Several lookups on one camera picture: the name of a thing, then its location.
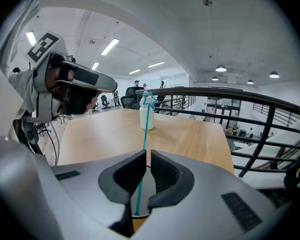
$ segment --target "teal string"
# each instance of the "teal string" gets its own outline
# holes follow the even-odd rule
[[[148,122],[149,122],[149,112],[150,112],[150,105],[148,105],[148,110],[146,113],[146,122],[145,122],[145,131],[144,131],[144,141],[143,141],[143,150],[147,149],[147,140],[148,140]],[[135,216],[139,216],[139,210],[140,210],[140,202],[141,202],[141,192],[142,192],[142,180],[139,184],[139,190],[138,190],[138,198],[136,201],[136,208],[135,208]]]

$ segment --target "black cable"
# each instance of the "black cable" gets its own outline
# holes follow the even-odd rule
[[[54,144],[54,142],[53,142],[53,140],[52,140],[52,138],[51,138],[51,136],[50,136],[50,134],[49,134],[49,131],[47,130],[46,124],[44,124],[44,128],[45,128],[46,133],[48,134],[48,136],[49,136],[49,138],[50,138],[50,140],[51,140],[51,142],[52,142],[52,145],[53,145],[54,154],[55,154],[55,163],[54,163],[54,166],[56,166],[56,165],[57,165],[57,152],[56,152],[56,147],[55,147],[55,144]]]

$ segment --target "desk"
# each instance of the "desk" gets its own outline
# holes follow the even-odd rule
[[[65,128],[58,165],[83,163],[143,149],[145,131],[138,110],[123,108],[71,120]],[[220,124],[154,114],[148,132],[150,150],[158,150],[214,164],[234,174],[226,136]]]
[[[237,141],[234,141],[233,144],[234,144],[234,149],[235,150],[240,150],[240,149],[249,147],[248,144],[237,142]]]

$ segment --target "white bottle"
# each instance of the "white bottle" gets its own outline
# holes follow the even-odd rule
[[[149,105],[144,105],[145,97],[142,96],[142,99],[140,100],[140,127],[141,129],[145,130],[146,129],[146,123],[147,123],[147,114],[148,114],[148,106]],[[146,98],[147,103],[152,103],[152,98],[151,96],[148,96]],[[149,121],[148,121],[148,130],[151,130],[153,127],[155,127],[155,111],[154,109],[149,106]]]

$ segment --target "floor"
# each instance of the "floor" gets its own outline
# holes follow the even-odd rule
[[[74,115],[73,119],[86,117],[91,114],[105,113],[108,111],[119,110],[119,109],[122,109],[122,106],[100,109],[99,112],[89,111],[88,113],[85,113],[85,114]],[[66,126],[67,126],[67,123],[69,120],[70,119],[66,117],[66,118],[64,118],[64,121],[63,121],[63,119],[61,119],[61,117],[59,117],[57,120],[54,120],[54,121],[50,122],[49,124],[46,124],[46,128],[48,129],[50,137],[54,143],[55,150],[54,150],[54,146],[53,146],[51,139],[49,138],[47,132],[44,131],[43,133],[39,134],[38,145],[39,145],[42,153],[45,155],[48,163],[52,166],[54,166],[56,164],[56,154],[58,155],[57,137],[59,139],[59,143],[61,143],[62,137],[64,135],[64,132],[65,132],[65,129],[66,129]],[[55,134],[51,124],[53,125],[53,127],[56,131],[57,137],[56,137],[56,134]]]

